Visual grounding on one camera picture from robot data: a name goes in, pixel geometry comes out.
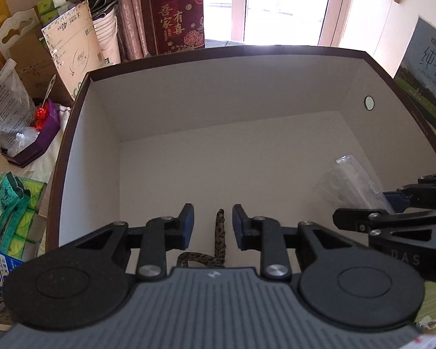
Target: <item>green tissue package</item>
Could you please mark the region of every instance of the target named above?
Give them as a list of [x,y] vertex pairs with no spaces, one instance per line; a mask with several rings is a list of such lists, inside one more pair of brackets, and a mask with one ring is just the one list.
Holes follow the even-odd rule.
[[18,260],[28,261],[35,258],[37,256],[37,252],[38,244],[31,243],[30,241],[15,234],[13,235],[10,248],[6,254]]
[[24,212],[14,233],[27,241],[35,243],[42,240],[46,225],[47,220],[44,217],[28,208]]
[[17,185],[23,190],[23,198],[21,198],[19,203],[13,209],[0,234],[0,251],[3,253],[8,252],[12,237],[16,231],[18,223],[21,221],[21,218],[26,211],[31,198],[31,192],[24,187],[19,178],[16,177],[15,180]]
[[43,16],[45,13],[55,10],[67,2],[79,3],[80,1],[79,0],[40,0],[37,3],[37,10],[39,12],[39,15]]
[[0,235],[10,214],[24,197],[24,191],[17,185],[11,172],[7,173],[0,182]]
[[[0,182],[5,177],[7,173],[2,173],[0,176]],[[30,208],[34,211],[39,211],[40,203],[42,202],[42,197],[45,193],[45,188],[47,187],[47,184],[45,182],[36,181],[34,179],[29,179],[26,177],[16,177],[15,179],[18,179],[21,181],[21,183],[24,185],[24,188],[29,190],[31,192],[31,198],[29,199],[29,203],[27,205],[27,208]]]

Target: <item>clear plastic bag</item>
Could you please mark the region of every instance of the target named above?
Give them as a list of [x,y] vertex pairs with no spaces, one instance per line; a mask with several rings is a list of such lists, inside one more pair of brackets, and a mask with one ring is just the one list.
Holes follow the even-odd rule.
[[31,124],[36,109],[15,66],[8,59],[0,71],[0,147],[5,149],[15,145],[16,134]]
[[314,190],[333,209],[332,212],[338,208],[368,208],[395,213],[382,192],[378,177],[369,175],[351,155],[337,159]]
[[22,133],[16,134],[16,141],[14,145],[8,149],[7,155],[15,157],[22,150],[34,143],[37,139],[37,136],[39,136],[39,131],[33,127],[26,127]]

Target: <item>red ornament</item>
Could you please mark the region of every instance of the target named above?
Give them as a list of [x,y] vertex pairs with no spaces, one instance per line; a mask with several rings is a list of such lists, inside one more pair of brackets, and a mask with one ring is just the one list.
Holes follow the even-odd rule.
[[44,120],[48,117],[48,103],[45,102],[44,106],[39,107],[35,114],[34,117],[36,120]]
[[44,120],[40,120],[36,123],[36,130],[37,131],[42,131],[42,129],[44,128],[44,124],[45,121]]

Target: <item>metal screw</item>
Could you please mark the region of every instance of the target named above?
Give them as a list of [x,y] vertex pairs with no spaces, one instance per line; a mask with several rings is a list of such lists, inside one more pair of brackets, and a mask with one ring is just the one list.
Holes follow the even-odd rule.
[[144,277],[156,277],[161,274],[161,268],[157,265],[143,265],[139,268],[138,273]]
[[282,277],[283,275],[286,275],[289,269],[281,264],[272,264],[268,265],[265,269],[267,274],[273,276],[273,277]]

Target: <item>leopard print cord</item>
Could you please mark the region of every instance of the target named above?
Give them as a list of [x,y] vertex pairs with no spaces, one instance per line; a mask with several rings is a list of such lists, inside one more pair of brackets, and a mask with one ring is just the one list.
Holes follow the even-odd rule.
[[217,212],[215,222],[215,257],[209,254],[197,252],[184,252],[178,256],[177,267],[187,268],[189,261],[195,261],[207,266],[208,268],[224,268],[224,258],[226,256],[226,241],[224,239],[224,210]]

